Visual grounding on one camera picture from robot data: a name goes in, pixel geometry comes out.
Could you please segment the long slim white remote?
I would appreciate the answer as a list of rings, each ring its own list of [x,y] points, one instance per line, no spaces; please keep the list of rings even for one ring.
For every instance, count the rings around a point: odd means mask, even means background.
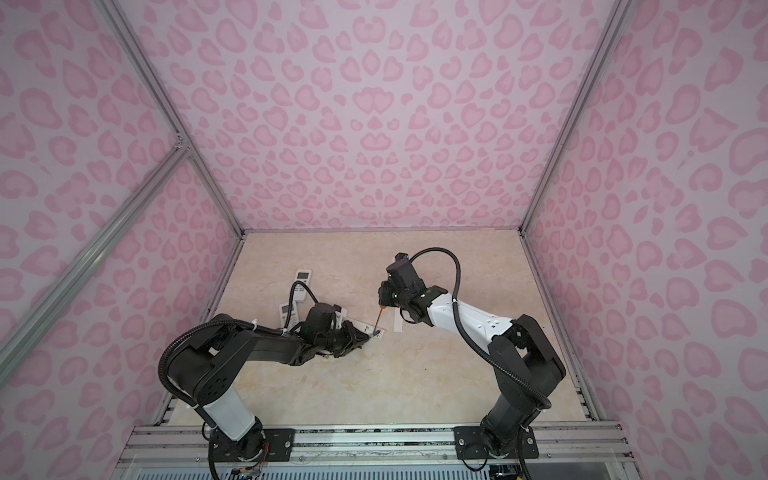
[[[372,338],[381,339],[384,336],[385,330],[381,327],[375,327],[367,323],[363,323],[357,320],[348,319],[348,322],[357,330],[369,335]]]

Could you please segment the orange handled screwdriver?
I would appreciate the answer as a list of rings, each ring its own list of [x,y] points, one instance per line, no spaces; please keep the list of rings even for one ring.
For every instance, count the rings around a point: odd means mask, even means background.
[[[383,313],[384,313],[386,308],[387,308],[386,306],[381,306],[381,305],[379,306],[379,312],[377,314],[376,321],[374,323],[373,332],[372,332],[372,336],[373,337],[376,337],[379,334],[380,329],[378,327],[379,327],[379,324],[380,324],[381,317],[382,317],[382,315],[383,315]]]

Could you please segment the white battery cover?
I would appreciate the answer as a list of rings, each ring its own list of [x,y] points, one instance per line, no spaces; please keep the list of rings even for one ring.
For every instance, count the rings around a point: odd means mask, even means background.
[[[393,314],[393,327],[392,327],[392,331],[394,333],[402,333],[403,332],[403,326],[404,326],[403,318],[400,316],[400,314],[398,312],[395,312]]]

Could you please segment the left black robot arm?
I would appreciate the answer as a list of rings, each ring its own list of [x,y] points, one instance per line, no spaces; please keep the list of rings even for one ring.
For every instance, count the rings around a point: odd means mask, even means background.
[[[161,354],[161,384],[203,419],[210,467],[269,458],[270,437],[234,386],[246,363],[302,366],[317,356],[343,357],[371,340],[342,318],[340,306],[309,296],[313,305],[306,317],[292,322],[296,309],[289,303],[280,329],[218,314],[181,334]]]

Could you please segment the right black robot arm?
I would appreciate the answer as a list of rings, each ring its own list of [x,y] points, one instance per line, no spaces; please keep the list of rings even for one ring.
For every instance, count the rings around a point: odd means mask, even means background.
[[[442,253],[452,260],[451,290],[428,286],[417,273],[415,257],[427,253]],[[462,270],[453,252],[430,247],[415,257],[399,253],[387,266],[387,278],[378,290],[379,305],[401,310],[410,323],[459,335],[492,367],[500,394],[480,422],[481,444],[497,458],[519,453],[533,421],[552,408],[550,395],[565,379],[564,363],[533,317],[496,316],[460,301]]]

